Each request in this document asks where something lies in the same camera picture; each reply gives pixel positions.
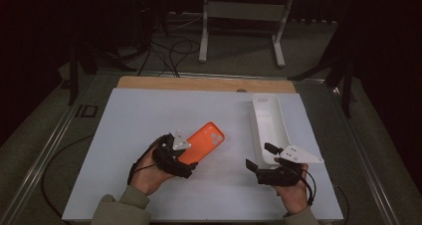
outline orange phone case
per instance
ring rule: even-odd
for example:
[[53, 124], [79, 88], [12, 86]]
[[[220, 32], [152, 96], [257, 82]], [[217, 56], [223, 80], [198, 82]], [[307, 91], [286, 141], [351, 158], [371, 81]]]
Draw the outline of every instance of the orange phone case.
[[223, 132], [213, 122], [207, 122], [192, 134], [187, 141], [191, 144], [179, 157], [186, 164], [199, 162], [209, 152], [224, 141]]

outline sleeve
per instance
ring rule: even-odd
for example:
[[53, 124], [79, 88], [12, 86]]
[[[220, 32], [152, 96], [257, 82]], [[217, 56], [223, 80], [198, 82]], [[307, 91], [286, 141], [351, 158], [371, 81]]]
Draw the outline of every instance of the sleeve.
[[314, 217], [311, 208], [308, 207], [302, 212], [292, 216], [286, 216], [283, 219], [285, 225], [317, 225], [317, 219]]
[[148, 197], [128, 185], [119, 201], [109, 194], [102, 198], [91, 224], [147, 225], [151, 216], [144, 209], [148, 203]]

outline table surface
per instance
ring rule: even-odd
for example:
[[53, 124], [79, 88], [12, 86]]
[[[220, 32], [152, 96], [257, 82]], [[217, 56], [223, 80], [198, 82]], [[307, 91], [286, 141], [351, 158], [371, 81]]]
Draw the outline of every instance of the table surface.
[[[247, 93], [234, 93], [238, 90]], [[302, 100], [291, 82], [123, 77], [107, 103], [63, 218], [89, 220], [105, 193], [119, 198], [124, 183], [116, 181], [125, 180], [122, 171], [128, 171], [158, 136], [180, 128], [188, 135], [212, 120], [225, 132], [226, 140], [201, 161], [191, 177], [170, 179], [150, 196], [147, 211], [152, 221], [282, 219], [286, 210], [274, 189], [259, 185], [245, 167], [245, 158], [255, 158], [248, 109], [254, 93], [277, 95], [287, 112], [292, 143], [320, 156]], [[106, 165], [98, 166], [103, 161]], [[316, 218], [341, 219], [324, 164], [312, 165], [310, 173], [318, 189], [312, 208]]]

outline wooden edge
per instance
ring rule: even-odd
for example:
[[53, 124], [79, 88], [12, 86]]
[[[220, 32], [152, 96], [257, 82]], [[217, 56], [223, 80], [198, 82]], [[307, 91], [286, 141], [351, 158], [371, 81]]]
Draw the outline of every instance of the wooden edge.
[[134, 76], [120, 78], [117, 88], [292, 94], [296, 92], [295, 86], [289, 81]]

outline human hand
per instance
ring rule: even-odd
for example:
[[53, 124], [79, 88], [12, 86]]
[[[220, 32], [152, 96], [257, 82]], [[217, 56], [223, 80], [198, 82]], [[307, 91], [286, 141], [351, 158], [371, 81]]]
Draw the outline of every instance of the human hand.
[[[303, 170], [308, 170], [309, 166], [304, 163], [302, 164]], [[307, 173], [304, 171], [302, 177], [307, 179]], [[307, 186], [300, 180], [295, 186], [281, 187], [273, 186], [277, 194], [282, 198], [283, 204], [290, 215], [297, 214], [302, 210], [306, 209], [308, 205], [307, 199]]]
[[136, 170], [140, 170], [133, 175], [130, 181], [131, 186], [137, 188], [146, 196], [154, 193], [161, 183], [174, 177], [174, 175], [166, 173], [155, 166], [155, 161], [152, 159], [152, 152], [154, 150], [155, 148], [151, 149], [137, 164]]

